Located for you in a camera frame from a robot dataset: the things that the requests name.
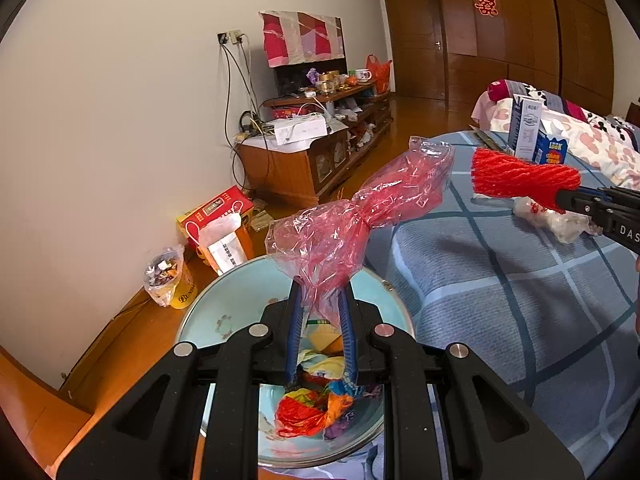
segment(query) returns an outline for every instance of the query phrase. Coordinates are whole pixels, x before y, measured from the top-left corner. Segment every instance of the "white box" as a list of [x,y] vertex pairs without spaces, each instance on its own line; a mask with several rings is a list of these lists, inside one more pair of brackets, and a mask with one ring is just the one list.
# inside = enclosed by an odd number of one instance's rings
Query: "white box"
[[513,96],[507,144],[513,155],[528,162],[533,160],[533,152],[536,149],[542,106],[542,102],[535,99],[521,95]]
[[273,132],[279,146],[327,135],[326,120],[324,116],[319,114],[291,119],[276,119],[271,121],[271,124],[273,124]]

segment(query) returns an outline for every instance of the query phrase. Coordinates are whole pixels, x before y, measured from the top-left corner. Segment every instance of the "tv stand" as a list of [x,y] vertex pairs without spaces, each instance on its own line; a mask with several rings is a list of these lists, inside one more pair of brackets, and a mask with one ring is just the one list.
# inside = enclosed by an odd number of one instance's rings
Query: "tv stand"
[[[327,96],[319,95],[321,103],[337,101],[345,97],[357,97],[373,88],[374,84],[358,85],[345,92]],[[271,99],[265,106],[277,107],[315,102],[313,99],[284,97]],[[319,137],[302,152],[281,153],[255,146],[240,145],[238,152],[249,183],[256,195],[265,200],[276,199],[299,208],[313,207],[327,202],[331,192],[337,189],[359,166],[370,150],[386,135],[391,126],[391,109],[388,93],[366,98],[356,121],[344,120],[349,129]],[[372,139],[352,151],[347,142],[347,131],[361,124],[376,125]]]

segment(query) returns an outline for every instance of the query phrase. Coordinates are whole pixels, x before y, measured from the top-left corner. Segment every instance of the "mug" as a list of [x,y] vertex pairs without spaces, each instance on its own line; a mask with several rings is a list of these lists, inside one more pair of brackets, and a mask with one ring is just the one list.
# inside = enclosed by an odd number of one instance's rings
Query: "mug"
[[366,83],[367,81],[370,81],[371,78],[373,78],[373,75],[371,74],[371,70],[361,68],[359,70],[356,70],[356,77],[358,78],[358,82]]

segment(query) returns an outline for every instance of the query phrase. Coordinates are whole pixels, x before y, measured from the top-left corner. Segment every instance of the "red orange plastic bag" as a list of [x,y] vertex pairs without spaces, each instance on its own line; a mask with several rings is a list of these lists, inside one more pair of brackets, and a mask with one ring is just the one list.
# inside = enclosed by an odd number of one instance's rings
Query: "red orange plastic bag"
[[386,63],[381,64],[378,61],[378,58],[373,54],[369,54],[369,57],[367,57],[367,70],[371,72],[371,75],[376,82],[377,94],[383,94],[389,90],[392,63],[393,60],[390,59]]
[[369,231],[419,218],[440,205],[454,147],[411,137],[409,150],[338,200],[271,223],[267,254],[303,289],[303,306],[339,327],[332,295],[359,272]]

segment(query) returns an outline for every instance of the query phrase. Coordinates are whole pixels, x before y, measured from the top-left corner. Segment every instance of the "blue plaid bedsheet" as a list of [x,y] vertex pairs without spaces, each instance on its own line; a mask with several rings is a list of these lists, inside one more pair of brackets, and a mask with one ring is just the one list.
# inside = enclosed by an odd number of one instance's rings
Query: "blue plaid bedsheet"
[[[437,140],[456,146],[443,203],[418,220],[374,230],[367,265],[396,287],[419,342],[471,346],[588,477],[620,438],[640,395],[635,255],[586,234],[561,244],[513,216],[511,200],[473,199],[476,138],[457,132]],[[610,186],[572,155],[566,163],[580,170],[584,186]],[[382,480],[382,464],[379,438],[340,462],[289,473]]]

